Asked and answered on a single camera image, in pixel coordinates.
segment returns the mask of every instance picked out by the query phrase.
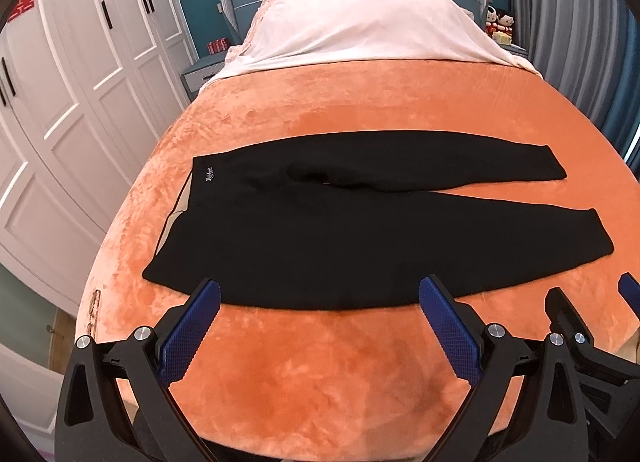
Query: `red box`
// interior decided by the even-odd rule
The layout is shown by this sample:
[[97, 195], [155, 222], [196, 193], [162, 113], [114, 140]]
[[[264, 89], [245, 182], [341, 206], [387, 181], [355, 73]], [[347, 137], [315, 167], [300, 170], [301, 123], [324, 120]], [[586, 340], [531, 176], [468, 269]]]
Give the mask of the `red box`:
[[207, 45], [209, 54], [217, 54], [218, 52], [224, 52], [229, 48], [229, 40], [227, 38], [220, 38], [216, 41], [212, 41]]

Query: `wardrobe door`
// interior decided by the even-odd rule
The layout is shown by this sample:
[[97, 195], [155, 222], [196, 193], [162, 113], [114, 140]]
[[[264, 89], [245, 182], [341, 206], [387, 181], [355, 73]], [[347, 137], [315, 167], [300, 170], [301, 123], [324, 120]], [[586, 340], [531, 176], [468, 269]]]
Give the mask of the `wardrobe door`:
[[184, 87], [172, 74], [172, 63], [162, 51], [153, 29], [151, 0], [105, 0], [110, 7], [111, 36], [125, 67], [131, 68], [148, 101], [159, 135], [187, 107]]
[[11, 19], [0, 34], [0, 77], [19, 124], [47, 168], [106, 231], [135, 172], [94, 114], [73, 66], [54, 45], [45, 1], [30, 2], [33, 7]]
[[0, 79], [0, 263], [76, 315], [104, 231], [54, 179], [28, 141]]
[[180, 74], [195, 62], [196, 53], [187, 33], [179, 0], [152, 1], [155, 10], [152, 18], [158, 28], [162, 47], [171, 59], [174, 70]]
[[97, 119], [127, 161], [135, 178], [158, 142], [161, 131], [140, 93], [135, 72], [116, 45], [108, 0], [46, 0], [54, 45], [71, 64]]

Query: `orange velvet blanket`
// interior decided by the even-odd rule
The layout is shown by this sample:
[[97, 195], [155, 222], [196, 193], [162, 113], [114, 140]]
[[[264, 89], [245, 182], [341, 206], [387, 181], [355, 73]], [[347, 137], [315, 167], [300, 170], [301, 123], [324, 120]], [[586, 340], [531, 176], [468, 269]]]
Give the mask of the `orange velvet blanket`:
[[[617, 292], [640, 278], [640, 185], [595, 127], [535, 75], [495, 64], [365, 61], [221, 80], [166, 132], [95, 261], [77, 335], [98, 342], [154, 325], [186, 296], [142, 279], [195, 155], [276, 138], [353, 130], [451, 130], [548, 144], [568, 177], [451, 192], [596, 208], [611, 256], [526, 285], [465, 298], [514, 335], [548, 333], [544, 297], [561, 286], [616, 351], [638, 328]], [[513, 385], [495, 429], [514, 405]], [[135, 402], [123, 383], [126, 400]], [[397, 459], [428, 451], [462, 403], [418, 306], [296, 312], [223, 306], [185, 378], [170, 388], [199, 435], [245, 451], [307, 461]]]

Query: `white pillow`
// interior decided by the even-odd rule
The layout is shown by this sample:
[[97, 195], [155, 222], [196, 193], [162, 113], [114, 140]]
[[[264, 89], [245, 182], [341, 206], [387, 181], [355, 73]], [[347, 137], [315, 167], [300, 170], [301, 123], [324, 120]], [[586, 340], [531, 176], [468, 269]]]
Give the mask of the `white pillow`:
[[474, 19], [474, 14], [470, 11], [470, 10], [466, 10], [464, 7], [460, 7], [460, 9], [462, 9], [462, 12], [464, 12], [468, 17], [471, 18], [471, 20], [473, 21]]
[[337, 61], [447, 59], [521, 67], [453, 0], [265, 0], [213, 81]]

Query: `black pants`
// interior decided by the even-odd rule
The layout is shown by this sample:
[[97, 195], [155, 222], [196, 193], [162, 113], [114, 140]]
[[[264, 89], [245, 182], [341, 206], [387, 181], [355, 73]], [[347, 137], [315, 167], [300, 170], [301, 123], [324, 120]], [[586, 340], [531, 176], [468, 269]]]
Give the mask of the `black pants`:
[[560, 180], [547, 146], [453, 132], [310, 135], [196, 157], [188, 210], [145, 269], [223, 302], [343, 310], [417, 302], [436, 274], [453, 296], [517, 285], [613, 252], [595, 210], [434, 192]]

